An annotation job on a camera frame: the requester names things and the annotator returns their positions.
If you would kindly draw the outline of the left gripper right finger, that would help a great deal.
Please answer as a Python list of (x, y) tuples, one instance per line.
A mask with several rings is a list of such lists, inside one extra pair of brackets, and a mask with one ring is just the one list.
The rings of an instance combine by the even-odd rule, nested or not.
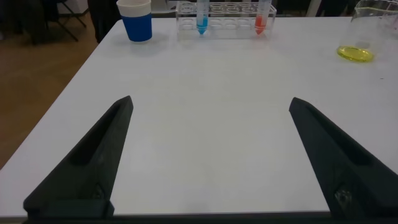
[(309, 102), (289, 112), (333, 218), (397, 218), (397, 174)]

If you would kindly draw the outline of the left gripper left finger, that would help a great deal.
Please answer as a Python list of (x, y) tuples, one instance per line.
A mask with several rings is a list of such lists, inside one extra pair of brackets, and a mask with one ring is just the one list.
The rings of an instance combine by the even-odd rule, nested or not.
[(24, 200), (30, 218), (108, 218), (133, 103), (114, 102)]

